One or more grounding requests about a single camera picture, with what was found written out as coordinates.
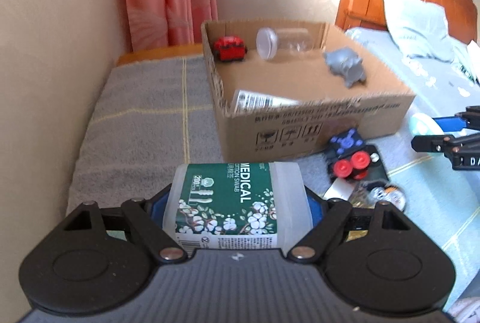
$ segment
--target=plastic container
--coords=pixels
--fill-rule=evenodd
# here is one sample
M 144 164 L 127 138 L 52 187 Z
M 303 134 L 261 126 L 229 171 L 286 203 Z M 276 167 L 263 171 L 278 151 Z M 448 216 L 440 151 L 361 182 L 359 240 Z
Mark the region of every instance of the plastic container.
M 265 60 L 282 54 L 299 55 L 313 47 L 306 28 L 260 28 L 257 33 L 257 53 Z
M 299 166 L 293 162 L 181 165 L 163 229 L 195 248 L 286 253 L 313 227 Z

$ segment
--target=gray plastic figurine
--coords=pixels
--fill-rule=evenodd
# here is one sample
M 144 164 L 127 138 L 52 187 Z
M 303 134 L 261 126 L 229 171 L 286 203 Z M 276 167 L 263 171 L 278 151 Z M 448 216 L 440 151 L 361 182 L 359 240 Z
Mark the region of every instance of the gray plastic figurine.
M 330 72 L 334 75 L 341 75 L 345 79 L 345 86 L 351 88 L 357 82 L 364 82 L 367 79 L 363 70 L 363 59 L 351 48 L 340 48 L 332 52 L 324 52 L 323 57 Z

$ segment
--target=light blue pillow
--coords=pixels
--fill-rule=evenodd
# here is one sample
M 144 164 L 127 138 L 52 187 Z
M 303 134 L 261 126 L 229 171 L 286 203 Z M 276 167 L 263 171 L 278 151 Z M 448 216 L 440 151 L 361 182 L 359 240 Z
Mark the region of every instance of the light blue pillow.
M 395 44 L 409 58 L 453 62 L 445 9 L 422 0 L 383 0 L 387 28 Z

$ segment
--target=red toy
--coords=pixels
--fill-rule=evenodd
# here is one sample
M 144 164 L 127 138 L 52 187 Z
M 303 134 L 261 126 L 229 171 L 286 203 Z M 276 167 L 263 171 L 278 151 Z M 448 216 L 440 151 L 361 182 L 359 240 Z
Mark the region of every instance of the red toy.
M 220 37 L 213 45 L 214 56 L 222 62 L 243 60 L 247 48 L 238 36 Z

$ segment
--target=cardboard box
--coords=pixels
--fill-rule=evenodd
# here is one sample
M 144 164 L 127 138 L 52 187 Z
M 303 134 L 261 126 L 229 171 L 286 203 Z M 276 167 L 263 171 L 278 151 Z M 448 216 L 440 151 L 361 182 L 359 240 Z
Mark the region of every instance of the cardboard box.
M 255 48 L 258 29 L 307 28 L 314 50 L 302 59 L 262 60 Z M 237 35 L 248 47 L 243 62 L 215 62 L 212 45 Z M 376 56 L 335 25 L 291 20 L 205 22 L 203 53 L 209 73 L 218 136 L 225 162 L 268 162 L 321 151 L 330 137 L 357 127 L 365 139 L 397 132 L 414 93 Z M 322 56 L 348 46 L 363 58 L 365 84 L 347 89 Z M 234 112 L 238 90 L 297 100 L 299 105 Z

